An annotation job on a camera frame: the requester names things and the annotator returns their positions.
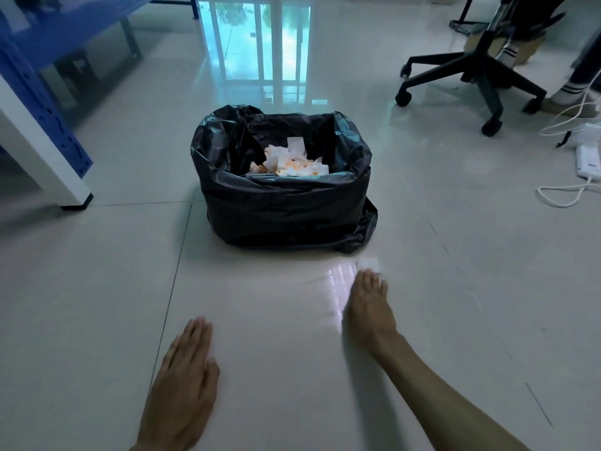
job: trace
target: swivel chair base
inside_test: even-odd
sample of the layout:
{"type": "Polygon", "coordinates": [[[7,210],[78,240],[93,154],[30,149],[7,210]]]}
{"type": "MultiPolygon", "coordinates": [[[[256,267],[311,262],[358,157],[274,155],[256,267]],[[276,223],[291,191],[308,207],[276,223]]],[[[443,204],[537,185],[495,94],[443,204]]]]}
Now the swivel chair base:
{"type": "Polygon", "coordinates": [[[476,49],[472,52],[411,57],[401,69],[401,77],[405,78],[405,81],[402,83],[395,98],[397,104],[401,107],[409,104],[411,93],[407,89],[410,87],[462,73],[461,81],[475,82],[485,99],[486,105],[492,112],[492,117],[481,129],[482,134],[485,136],[492,137],[496,135],[503,125],[501,121],[503,105],[497,90],[497,87],[501,83],[517,87],[533,95],[535,98],[528,102],[523,108],[523,112],[537,113],[547,92],[488,55],[489,46],[492,44],[494,38],[494,33],[491,30],[487,30],[483,33],[476,49]],[[413,63],[439,66],[408,79],[413,63]]]}

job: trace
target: hand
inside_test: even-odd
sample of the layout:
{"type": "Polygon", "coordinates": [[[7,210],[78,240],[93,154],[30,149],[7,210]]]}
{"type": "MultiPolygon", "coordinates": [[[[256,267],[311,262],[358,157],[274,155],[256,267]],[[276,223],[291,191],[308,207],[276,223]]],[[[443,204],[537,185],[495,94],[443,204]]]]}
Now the hand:
{"type": "Polygon", "coordinates": [[[387,302],[388,283],[371,270],[357,272],[350,289],[346,320],[355,340],[372,355],[379,354],[397,333],[397,322],[387,302]]]}
{"type": "Polygon", "coordinates": [[[200,439],[219,378],[217,363],[207,359],[212,334],[213,325],[196,318],[171,343],[146,400],[138,448],[185,451],[200,439]]]}

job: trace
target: white sock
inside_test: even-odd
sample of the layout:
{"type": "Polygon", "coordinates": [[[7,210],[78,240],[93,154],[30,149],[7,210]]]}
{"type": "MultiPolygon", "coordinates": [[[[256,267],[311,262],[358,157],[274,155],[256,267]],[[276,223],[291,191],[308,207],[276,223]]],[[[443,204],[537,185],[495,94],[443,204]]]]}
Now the white sock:
{"type": "Polygon", "coordinates": [[[586,90],[588,84],[568,82],[555,92],[551,100],[559,105],[571,105],[582,97],[582,92],[586,90]]]}
{"type": "Polygon", "coordinates": [[[516,61],[517,52],[522,47],[522,41],[509,41],[496,56],[496,59],[503,63],[506,67],[513,68],[516,61]]]}

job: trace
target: trash bin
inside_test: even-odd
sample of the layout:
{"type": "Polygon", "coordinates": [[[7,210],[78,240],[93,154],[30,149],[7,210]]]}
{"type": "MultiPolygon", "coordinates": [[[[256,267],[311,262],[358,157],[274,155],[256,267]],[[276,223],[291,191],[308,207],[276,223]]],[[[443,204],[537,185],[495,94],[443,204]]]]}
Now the trash bin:
{"type": "Polygon", "coordinates": [[[352,253],[369,242],[378,210],[367,199],[372,152],[340,112],[264,114],[224,106],[200,123],[191,145],[210,225],[225,242],[270,250],[352,253]],[[303,137],[307,156],[330,174],[245,175],[265,148],[303,137]]]}

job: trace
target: black plastic bag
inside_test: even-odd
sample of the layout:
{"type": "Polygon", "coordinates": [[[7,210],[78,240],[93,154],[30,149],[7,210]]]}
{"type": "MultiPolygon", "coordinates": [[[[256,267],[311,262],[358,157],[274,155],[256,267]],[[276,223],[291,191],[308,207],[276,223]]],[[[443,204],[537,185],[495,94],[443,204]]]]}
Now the black plastic bag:
{"type": "Polygon", "coordinates": [[[269,115],[253,106],[224,106],[206,116],[191,155],[215,234],[248,248],[327,248],[352,253],[372,237],[378,210],[365,197],[372,152],[339,112],[269,115]],[[329,175],[244,176],[263,164],[269,144],[302,136],[310,160],[329,175]]]}

